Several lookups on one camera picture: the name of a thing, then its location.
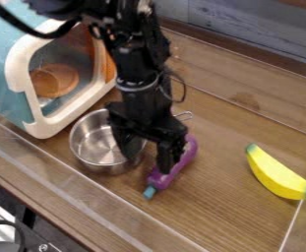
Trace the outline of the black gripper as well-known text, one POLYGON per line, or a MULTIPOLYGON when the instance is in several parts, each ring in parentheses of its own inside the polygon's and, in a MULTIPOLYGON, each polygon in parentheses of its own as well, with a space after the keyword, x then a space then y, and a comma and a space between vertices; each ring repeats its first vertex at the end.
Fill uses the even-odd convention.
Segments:
POLYGON ((109 102, 105 109, 120 153, 133 160, 145 140, 159 143, 156 166, 161 174, 168 174, 185 151, 188 132, 171 112, 171 81, 161 78, 140 88, 125 87, 120 83, 117 88, 121 101, 109 102))

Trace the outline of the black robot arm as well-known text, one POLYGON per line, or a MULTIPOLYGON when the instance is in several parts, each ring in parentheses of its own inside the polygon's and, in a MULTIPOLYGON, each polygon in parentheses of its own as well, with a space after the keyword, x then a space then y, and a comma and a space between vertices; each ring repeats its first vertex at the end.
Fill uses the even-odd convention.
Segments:
POLYGON ((78 20, 104 43, 115 63, 121 100, 105 105, 121 154, 133 158, 140 138, 156 144, 156 166, 167 174, 184 152, 183 123, 172 116, 169 40, 152 0, 25 0, 41 16, 78 20))

